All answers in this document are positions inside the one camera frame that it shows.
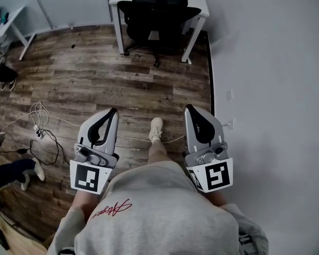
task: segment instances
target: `person's leg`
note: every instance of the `person's leg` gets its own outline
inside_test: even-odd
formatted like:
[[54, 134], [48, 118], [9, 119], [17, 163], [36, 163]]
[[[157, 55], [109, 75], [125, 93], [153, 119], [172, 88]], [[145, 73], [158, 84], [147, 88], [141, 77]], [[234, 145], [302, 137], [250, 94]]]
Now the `person's leg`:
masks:
[[4, 64], [0, 64], [0, 82], [11, 82], [18, 77], [18, 74], [13, 69], [10, 69]]
[[29, 176], [26, 176], [26, 173], [24, 172], [30, 169], [33, 169], [36, 172], [40, 180], [45, 180], [43, 168], [36, 158], [21, 159], [10, 164], [0, 165], [0, 188], [15, 180], [21, 182], [22, 185], [28, 185]]
[[167, 154], [164, 145], [161, 143], [163, 120], [159, 117], [151, 121], [151, 129], [149, 133], [149, 140], [153, 145], [149, 149], [148, 164], [161, 162], [163, 160], [171, 160]]
[[35, 162], [31, 159], [21, 159], [10, 164], [0, 165], [0, 188], [15, 181], [25, 182], [23, 172], [34, 169]]
[[149, 149], [148, 164], [161, 162], [163, 160], [171, 160], [166, 154], [166, 149], [160, 140], [155, 140]]

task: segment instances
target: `gray sweatshirt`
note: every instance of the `gray sweatshirt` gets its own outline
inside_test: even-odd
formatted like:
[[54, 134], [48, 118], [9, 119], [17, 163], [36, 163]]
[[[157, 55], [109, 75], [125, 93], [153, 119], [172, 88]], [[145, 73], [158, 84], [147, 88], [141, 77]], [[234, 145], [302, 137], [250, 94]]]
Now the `gray sweatshirt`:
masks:
[[47, 254], [65, 249], [77, 255], [268, 254], [268, 241], [236, 205], [212, 205], [176, 163], [164, 161], [115, 177], [87, 224], [72, 207]]

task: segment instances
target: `foot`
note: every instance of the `foot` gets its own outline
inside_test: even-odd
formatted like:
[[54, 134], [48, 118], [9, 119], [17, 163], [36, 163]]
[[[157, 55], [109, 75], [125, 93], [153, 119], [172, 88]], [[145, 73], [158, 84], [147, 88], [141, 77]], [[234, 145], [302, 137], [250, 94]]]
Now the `foot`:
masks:
[[159, 117], [151, 121], [151, 129], [149, 133], [149, 140], [153, 143], [156, 140], [161, 140], [163, 120]]
[[15, 84], [16, 84], [16, 78], [9, 83], [9, 90], [10, 91], [13, 91]]
[[28, 174], [24, 174], [25, 182], [21, 183], [21, 190], [26, 191], [28, 188], [28, 184], [30, 183], [30, 176]]
[[3, 91], [6, 88], [7, 82], [2, 82], [0, 90]]
[[34, 167], [34, 172], [36, 172], [38, 178], [41, 180], [41, 181], [44, 181], [45, 180], [45, 173], [44, 173], [44, 169], [42, 168], [42, 166], [40, 165], [40, 162], [38, 161], [37, 158], [33, 158], [32, 159], [36, 165]]

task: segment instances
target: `wooden floor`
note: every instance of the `wooden floor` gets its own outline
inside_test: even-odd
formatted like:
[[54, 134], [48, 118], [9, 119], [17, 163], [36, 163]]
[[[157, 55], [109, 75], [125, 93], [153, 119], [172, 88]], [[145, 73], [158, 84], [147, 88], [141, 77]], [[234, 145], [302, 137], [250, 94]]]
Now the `wooden floor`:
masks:
[[[198, 38], [190, 58], [193, 65], [181, 63], [180, 55], [154, 58], [147, 49], [137, 49], [130, 56], [120, 55], [113, 27], [89, 27], [62, 30], [37, 36], [24, 61], [18, 58], [22, 47], [11, 50], [7, 65], [19, 79], [14, 91], [0, 91], [0, 132], [16, 118], [41, 101], [55, 116], [80, 125], [92, 114], [109, 107], [119, 111], [118, 135], [148, 138], [152, 118], [164, 120], [163, 141], [184, 134], [182, 112], [186, 104], [210, 111], [208, 59], [204, 36]], [[130, 43], [124, 33], [125, 45]], [[73, 158], [79, 128], [50, 118], [45, 126]], [[6, 139], [0, 151], [29, 148], [37, 139], [30, 116], [5, 129]], [[114, 174], [145, 165], [150, 143], [117, 138], [115, 153], [120, 156]], [[184, 139], [166, 144], [169, 156], [183, 162]], [[53, 162], [56, 147], [50, 138], [33, 144], [33, 153], [44, 162]], [[21, 158], [17, 153], [0, 154], [0, 164]], [[31, 178], [27, 192], [13, 183], [1, 192], [2, 211], [39, 240], [57, 229], [73, 200], [69, 166], [59, 157], [54, 165], [45, 166], [46, 181]]]

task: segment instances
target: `sweatshirt sleeve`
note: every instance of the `sweatshirt sleeve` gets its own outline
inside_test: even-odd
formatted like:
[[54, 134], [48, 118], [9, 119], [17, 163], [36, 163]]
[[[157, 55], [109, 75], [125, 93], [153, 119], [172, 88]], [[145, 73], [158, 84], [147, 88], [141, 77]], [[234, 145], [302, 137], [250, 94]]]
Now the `sweatshirt sleeve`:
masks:
[[84, 229], [85, 225], [83, 211], [78, 207], [71, 207], [66, 216], [60, 221], [59, 228], [54, 235], [47, 255], [58, 255], [63, 250], [73, 252], [74, 238]]
[[235, 204], [220, 208], [229, 212], [239, 224], [240, 254], [268, 255], [268, 240], [263, 230], [250, 221]]

